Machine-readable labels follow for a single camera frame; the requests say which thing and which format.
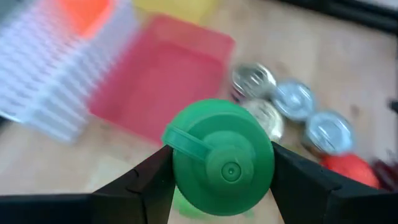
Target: pink plastic tray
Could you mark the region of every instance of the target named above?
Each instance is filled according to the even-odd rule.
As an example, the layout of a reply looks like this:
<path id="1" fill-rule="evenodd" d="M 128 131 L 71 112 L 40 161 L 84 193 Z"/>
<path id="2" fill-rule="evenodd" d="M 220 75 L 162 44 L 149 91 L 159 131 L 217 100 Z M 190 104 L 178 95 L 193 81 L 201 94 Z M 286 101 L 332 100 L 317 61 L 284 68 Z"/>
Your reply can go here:
<path id="1" fill-rule="evenodd" d="M 156 16 L 97 89 L 91 112 L 161 143 L 180 110 L 217 96 L 233 45 L 227 35 Z"/>

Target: silver can lid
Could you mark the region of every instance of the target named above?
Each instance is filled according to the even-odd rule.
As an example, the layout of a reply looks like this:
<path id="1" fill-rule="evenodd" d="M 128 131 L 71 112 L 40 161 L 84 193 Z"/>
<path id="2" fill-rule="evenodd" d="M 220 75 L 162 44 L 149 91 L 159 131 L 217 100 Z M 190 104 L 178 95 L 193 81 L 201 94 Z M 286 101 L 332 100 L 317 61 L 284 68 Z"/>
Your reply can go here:
<path id="1" fill-rule="evenodd" d="M 292 121 L 305 121 L 315 112 L 315 97 L 303 83 L 287 81 L 278 84 L 272 102 L 277 110 Z"/>
<path id="2" fill-rule="evenodd" d="M 234 88 L 248 98 L 268 97 L 276 86 L 271 72 L 259 63 L 242 64 L 232 71 Z"/>
<path id="3" fill-rule="evenodd" d="M 311 116 L 305 134 L 319 150 L 337 155 L 352 150 L 354 131 L 347 120 L 334 111 L 322 111 Z"/>
<path id="4" fill-rule="evenodd" d="M 284 120 L 274 106 L 262 99 L 252 99 L 243 102 L 247 109 L 259 122 L 271 141 L 278 142 L 284 133 Z"/>

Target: yellow object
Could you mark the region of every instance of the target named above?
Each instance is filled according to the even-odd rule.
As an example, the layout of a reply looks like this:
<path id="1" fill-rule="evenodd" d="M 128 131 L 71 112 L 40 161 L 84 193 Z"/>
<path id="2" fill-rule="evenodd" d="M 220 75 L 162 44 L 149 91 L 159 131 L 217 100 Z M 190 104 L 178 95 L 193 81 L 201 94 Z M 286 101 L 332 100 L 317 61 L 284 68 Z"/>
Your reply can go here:
<path id="1" fill-rule="evenodd" d="M 133 0 L 133 3 L 149 12 L 160 12 L 184 21 L 202 24 L 219 0 Z"/>

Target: green bottle cap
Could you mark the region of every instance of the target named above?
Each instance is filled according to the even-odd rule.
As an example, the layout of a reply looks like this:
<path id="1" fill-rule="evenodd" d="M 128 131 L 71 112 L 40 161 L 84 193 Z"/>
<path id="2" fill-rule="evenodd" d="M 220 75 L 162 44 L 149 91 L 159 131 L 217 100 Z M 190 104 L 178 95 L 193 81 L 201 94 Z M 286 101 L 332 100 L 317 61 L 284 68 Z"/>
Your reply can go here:
<path id="1" fill-rule="evenodd" d="M 236 215 L 255 206 L 274 175 L 271 141 L 244 108 L 203 100 L 181 111 L 163 142 L 174 148 L 175 181 L 196 208 Z"/>

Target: table surface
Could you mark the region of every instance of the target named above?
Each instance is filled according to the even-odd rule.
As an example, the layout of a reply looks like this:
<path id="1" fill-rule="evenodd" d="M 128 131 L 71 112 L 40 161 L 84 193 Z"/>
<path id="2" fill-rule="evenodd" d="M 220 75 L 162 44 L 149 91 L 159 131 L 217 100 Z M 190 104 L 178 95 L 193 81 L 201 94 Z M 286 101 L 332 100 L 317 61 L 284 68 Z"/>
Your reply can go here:
<path id="1" fill-rule="evenodd" d="M 386 102 L 397 93 L 396 39 L 377 30 L 288 4 L 224 0 L 208 26 L 236 41 L 231 66 L 260 62 L 276 79 L 296 78 L 315 92 L 319 108 L 340 112 L 356 131 L 355 151 L 365 159 L 387 158 L 397 149 L 398 123 Z M 228 96 L 226 78 L 220 98 Z M 281 142 L 314 159 L 288 123 Z M 154 153 L 159 146 L 93 118 L 74 146 L 10 124 L 0 135 L 0 194 L 92 192 Z M 172 210 L 171 223 L 201 223 Z M 271 194 L 254 217 L 213 218 L 214 223 L 283 223 Z"/>

